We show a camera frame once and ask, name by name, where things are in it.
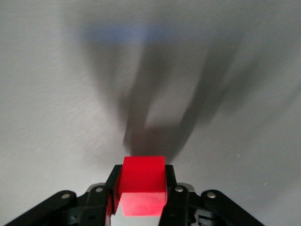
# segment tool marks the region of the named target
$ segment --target red block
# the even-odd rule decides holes
[[[167,198],[164,156],[125,157],[119,196],[124,216],[160,216]]]

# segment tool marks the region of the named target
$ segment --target red cube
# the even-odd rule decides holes
[[[161,216],[167,199],[164,156],[125,157],[119,196],[124,216]]]

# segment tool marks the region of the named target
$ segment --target screw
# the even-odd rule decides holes
[[[175,191],[182,192],[182,191],[184,191],[184,189],[181,186],[177,186],[177,187],[175,187]]]
[[[208,192],[207,197],[210,199],[214,199],[214,198],[216,198],[216,195],[213,192]]]
[[[99,192],[102,192],[102,191],[103,191],[103,188],[102,188],[102,187],[98,187],[98,188],[95,189],[95,191],[98,192],[98,193],[99,193]]]
[[[62,199],[68,199],[70,197],[70,194],[66,193],[66,194],[63,194],[61,196]]]

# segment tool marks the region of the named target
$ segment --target black mechanical part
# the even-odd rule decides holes
[[[62,211],[75,207],[76,194],[72,191],[58,192],[6,226],[55,225],[62,219]]]
[[[198,196],[177,185],[174,168],[166,165],[168,199],[159,226],[264,226],[223,193],[209,190]],[[115,165],[105,184],[91,186],[76,197],[61,191],[5,226],[110,226],[119,204],[122,165]]]
[[[222,192],[205,191],[201,195],[204,207],[222,218],[228,225],[234,226],[264,226],[252,215],[238,206]]]
[[[172,187],[159,226],[187,226],[188,205],[188,189],[183,186]]]

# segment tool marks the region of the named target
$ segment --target white wall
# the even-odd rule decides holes
[[[163,154],[266,225],[301,222],[300,1],[0,2],[0,225]]]

